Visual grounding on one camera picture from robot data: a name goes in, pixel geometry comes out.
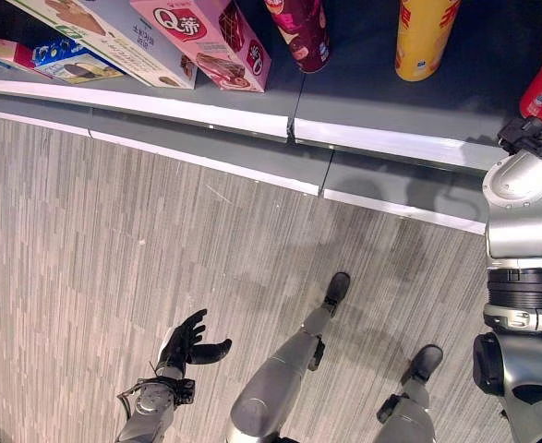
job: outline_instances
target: gray floor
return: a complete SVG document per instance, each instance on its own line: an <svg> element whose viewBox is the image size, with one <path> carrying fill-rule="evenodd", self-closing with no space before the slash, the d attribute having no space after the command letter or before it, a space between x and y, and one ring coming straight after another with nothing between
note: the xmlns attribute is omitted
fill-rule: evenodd
<svg viewBox="0 0 542 443"><path fill-rule="evenodd" d="M1 441L113 441L115 395L208 307L206 339L235 345L188 369L196 400L165 441L222 442L248 377L341 269L351 291L283 434L372 441L407 359L435 342L439 442L510 441L471 379L484 259L481 236L0 120Z"/></svg>

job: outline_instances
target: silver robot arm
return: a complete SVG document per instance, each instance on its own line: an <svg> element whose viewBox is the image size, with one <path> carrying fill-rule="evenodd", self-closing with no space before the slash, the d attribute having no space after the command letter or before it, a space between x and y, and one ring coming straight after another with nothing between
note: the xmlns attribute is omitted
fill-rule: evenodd
<svg viewBox="0 0 542 443"><path fill-rule="evenodd" d="M500 132L510 157L483 183L493 331L474 342L474 381L496 395L517 443L542 442L542 124L515 119Z"/></svg>

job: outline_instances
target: shelf edge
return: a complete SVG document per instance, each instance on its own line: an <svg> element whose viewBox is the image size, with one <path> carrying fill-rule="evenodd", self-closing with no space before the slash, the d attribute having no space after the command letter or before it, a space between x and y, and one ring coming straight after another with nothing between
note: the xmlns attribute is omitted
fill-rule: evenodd
<svg viewBox="0 0 542 443"><path fill-rule="evenodd" d="M487 172L491 165L508 155L500 148L452 138L336 125L298 117L294 131L297 142L308 141L329 149L342 146L373 151L481 172Z"/></svg>
<svg viewBox="0 0 542 443"><path fill-rule="evenodd" d="M159 154L164 157L170 157L182 162L189 162L189 163L193 163L199 166L205 166L207 168L215 169L217 171L222 171L222 172L234 174L234 175L240 175L242 177L249 178L252 180L258 180L260 182L269 183L271 185L286 187L288 189L303 192L305 194L310 194L313 196L319 195L319 186L311 184L311 183L301 182L293 178L287 178L287 177L281 177L279 175L268 174L262 171L256 171L254 169L238 166L236 164L220 162L218 160L208 159L206 157L189 154L187 152L182 152L180 150L172 150L170 148L152 145L150 143L134 140L132 138L123 138L123 137L115 136L112 134L106 134L100 131L95 131L93 129L90 131L90 136L92 138L96 138L102 141L116 143L118 145L127 146L127 147L134 148L137 150L144 150L146 152Z"/></svg>
<svg viewBox="0 0 542 443"><path fill-rule="evenodd" d="M127 92L25 81L0 80L0 93L42 98L56 102L115 108L142 114L154 114L156 116L172 117L180 121L203 124L209 128L222 126L247 133L264 134L282 139L287 138L289 117L286 115L252 113L210 104L183 102Z"/></svg>
<svg viewBox="0 0 542 443"><path fill-rule="evenodd" d="M56 129L58 131L69 132L71 134L77 134L79 136L89 137L90 131L86 127L64 125L62 123L56 123L49 120L41 120L38 118L25 117L23 115L0 113L0 118L6 120L13 120L15 122L26 123L29 125L48 127L50 129Z"/></svg>
<svg viewBox="0 0 542 443"><path fill-rule="evenodd" d="M342 203L348 203L349 205L360 206L370 210L388 212L401 217L434 223L439 226L458 229L468 233L483 235L486 228L486 225L480 221L471 221L462 219L460 217L454 217L452 215L441 214L430 210L422 210L420 208L400 205L384 200L377 200L375 198L356 196L332 189L324 189L323 197L328 200L340 201Z"/></svg>

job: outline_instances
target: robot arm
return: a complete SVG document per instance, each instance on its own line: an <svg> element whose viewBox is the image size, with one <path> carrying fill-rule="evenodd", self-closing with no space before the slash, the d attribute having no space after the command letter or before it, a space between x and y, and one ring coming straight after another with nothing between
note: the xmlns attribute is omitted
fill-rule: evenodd
<svg viewBox="0 0 542 443"><path fill-rule="evenodd" d="M195 393L195 381L184 378L187 363L206 365L224 358L232 346L231 340L217 344L196 344L205 326L197 327L207 314L206 309L196 312L176 329L169 328L160 348L154 378L140 378L137 384L118 395L125 406L126 423L116 443L161 442L172 424L175 409L190 404ZM128 397L139 396L133 413Z"/></svg>
<svg viewBox="0 0 542 443"><path fill-rule="evenodd" d="M483 183L493 332L474 342L474 381L500 397L517 443L542 441L542 131L535 118L500 132L510 157Z"/></svg>

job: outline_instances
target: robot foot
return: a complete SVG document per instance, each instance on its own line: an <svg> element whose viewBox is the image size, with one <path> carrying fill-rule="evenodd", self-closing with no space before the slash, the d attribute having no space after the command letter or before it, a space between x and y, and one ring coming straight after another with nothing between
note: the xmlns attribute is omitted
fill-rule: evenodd
<svg viewBox="0 0 542 443"><path fill-rule="evenodd" d="M422 348L410 362L410 367L403 373L400 383L403 385L408 379L427 383L430 375L435 372L437 366L443 360L443 350L434 344L428 344Z"/></svg>
<svg viewBox="0 0 542 443"><path fill-rule="evenodd" d="M346 296L350 283L351 278L345 272L337 272L332 277L324 303L322 303L322 307L328 309L332 317L336 315L336 308Z"/></svg>

